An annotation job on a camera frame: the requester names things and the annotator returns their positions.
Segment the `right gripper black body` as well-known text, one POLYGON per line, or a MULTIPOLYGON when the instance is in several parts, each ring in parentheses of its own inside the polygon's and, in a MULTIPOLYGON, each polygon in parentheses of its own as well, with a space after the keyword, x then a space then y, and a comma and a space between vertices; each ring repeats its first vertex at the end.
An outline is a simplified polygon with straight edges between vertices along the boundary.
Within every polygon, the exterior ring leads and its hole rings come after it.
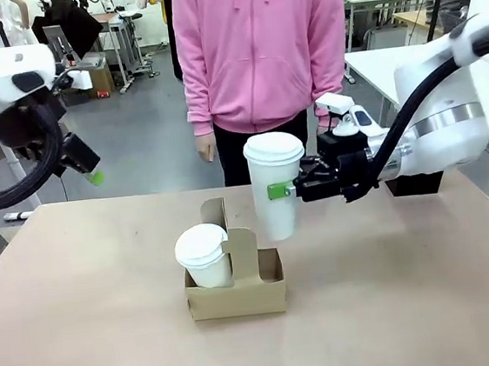
POLYGON ((368 137, 361 131, 336 136, 327 131, 317 136, 317 154, 300 160, 293 184, 304 202, 342 196, 347 188, 361 182, 372 160, 368 137))

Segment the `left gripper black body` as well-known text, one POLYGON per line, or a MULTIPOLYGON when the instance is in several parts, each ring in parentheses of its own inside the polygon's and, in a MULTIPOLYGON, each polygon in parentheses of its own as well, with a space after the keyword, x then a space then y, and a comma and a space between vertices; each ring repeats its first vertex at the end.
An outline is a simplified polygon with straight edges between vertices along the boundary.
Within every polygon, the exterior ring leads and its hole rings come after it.
POLYGON ((100 156, 76 134, 67 133, 64 137, 61 166, 72 168, 78 173, 93 173, 100 164, 100 156))

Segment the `person's right hand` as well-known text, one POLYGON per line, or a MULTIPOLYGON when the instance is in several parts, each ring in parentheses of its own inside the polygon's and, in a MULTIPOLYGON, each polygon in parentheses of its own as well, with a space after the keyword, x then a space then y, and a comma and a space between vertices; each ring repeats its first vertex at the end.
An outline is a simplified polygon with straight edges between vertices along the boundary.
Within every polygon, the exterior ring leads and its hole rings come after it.
POLYGON ((208 135, 195 136, 196 149, 198 155, 206 163, 211 163, 215 160, 216 153, 216 138, 213 132, 208 135))

